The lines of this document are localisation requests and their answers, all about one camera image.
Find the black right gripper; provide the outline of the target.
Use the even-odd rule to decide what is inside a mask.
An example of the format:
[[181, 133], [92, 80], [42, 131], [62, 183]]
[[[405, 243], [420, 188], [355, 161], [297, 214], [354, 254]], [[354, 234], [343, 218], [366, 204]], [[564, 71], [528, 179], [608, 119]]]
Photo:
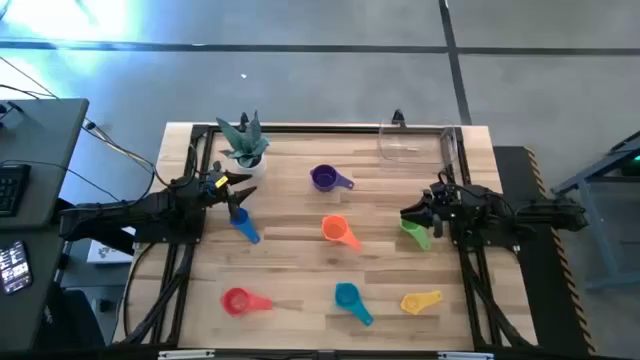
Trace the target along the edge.
[[432, 227], [436, 223], [436, 217], [441, 221], [459, 219], [459, 186], [440, 182], [431, 184], [415, 204], [400, 211], [400, 216], [402, 220], [422, 227]]

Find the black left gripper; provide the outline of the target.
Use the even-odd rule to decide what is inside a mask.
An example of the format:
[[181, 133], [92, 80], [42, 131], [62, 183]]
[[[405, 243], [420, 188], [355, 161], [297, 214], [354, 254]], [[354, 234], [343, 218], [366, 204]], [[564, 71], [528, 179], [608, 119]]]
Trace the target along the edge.
[[257, 190], [257, 187], [232, 190], [231, 186], [251, 178], [250, 174], [212, 170], [199, 181], [199, 203], [203, 206], [213, 206], [218, 203], [241, 204]]

